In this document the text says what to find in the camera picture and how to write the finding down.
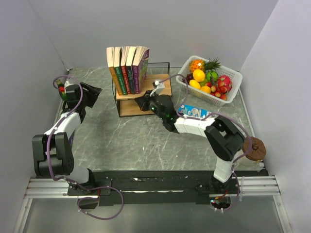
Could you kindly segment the purple 117-Storey Treehouse book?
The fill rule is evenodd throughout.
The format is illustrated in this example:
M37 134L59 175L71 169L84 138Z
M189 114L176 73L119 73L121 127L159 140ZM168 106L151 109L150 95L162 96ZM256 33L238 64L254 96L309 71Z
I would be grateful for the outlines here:
M132 63L132 73L134 79L135 93L141 92L141 84L146 77L149 62L150 49L144 46L137 46Z

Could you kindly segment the orange Treehouse book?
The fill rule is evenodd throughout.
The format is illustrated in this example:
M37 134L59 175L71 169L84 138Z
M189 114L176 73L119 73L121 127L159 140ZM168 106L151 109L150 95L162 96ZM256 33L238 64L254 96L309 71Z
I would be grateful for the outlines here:
M116 75L115 68L114 68L114 48L113 47L106 48L106 60L107 60L107 65L111 73L112 81L115 85L116 91L119 95L122 95L123 94L122 89L119 84L119 80L118 80L118 77Z

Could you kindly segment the green 104-Storey Treehouse book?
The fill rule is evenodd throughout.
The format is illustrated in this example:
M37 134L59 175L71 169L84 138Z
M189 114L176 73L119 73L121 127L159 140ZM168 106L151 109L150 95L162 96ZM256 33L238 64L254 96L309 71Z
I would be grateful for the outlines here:
M121 49L122 47L114 47L114 69L117 75L117 79L121 88L120 95L127 95L126 86L124 83L122 70L121 70Z

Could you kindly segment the red 13-Storey Treehouse book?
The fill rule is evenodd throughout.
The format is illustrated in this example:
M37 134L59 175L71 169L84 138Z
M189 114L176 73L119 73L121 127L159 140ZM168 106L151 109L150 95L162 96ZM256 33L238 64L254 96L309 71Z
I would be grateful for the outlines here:
M127 75L127 68L126 68L126 61L127 61L128 52L129 52L129 46L124 46L121 48L121 63L120 63L120 65L121 65L121 71L122 71L123 80L124 80L124 84L126 87L127 94L131 94L130 85L129 85L129 81L128 81L128 75Z

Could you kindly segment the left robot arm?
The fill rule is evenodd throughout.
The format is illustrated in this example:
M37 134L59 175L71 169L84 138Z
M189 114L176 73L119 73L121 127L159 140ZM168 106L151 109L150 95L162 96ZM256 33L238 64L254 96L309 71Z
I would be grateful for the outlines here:
M102 89L84 82L62 82L60 79L56 79L54 85L64 104L60 119L54 126L32 138L36 176L66 180L75 189L91 195L96 189L94 174L89 168L75 164L69 140L83 123L86 108L93 107Z

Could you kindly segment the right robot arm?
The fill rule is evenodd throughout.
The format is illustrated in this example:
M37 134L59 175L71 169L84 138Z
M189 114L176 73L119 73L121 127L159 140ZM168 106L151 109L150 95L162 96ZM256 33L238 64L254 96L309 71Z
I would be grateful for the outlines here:
M210 118L187 116L175 110L168 95L153 94L151 91L134 98L134 101L141 111L150 110L157 115L168 131L205 137L217 156L212 178L213 190L221 194L229 188L234 158L245 141L244 135L230 119L219 114Z

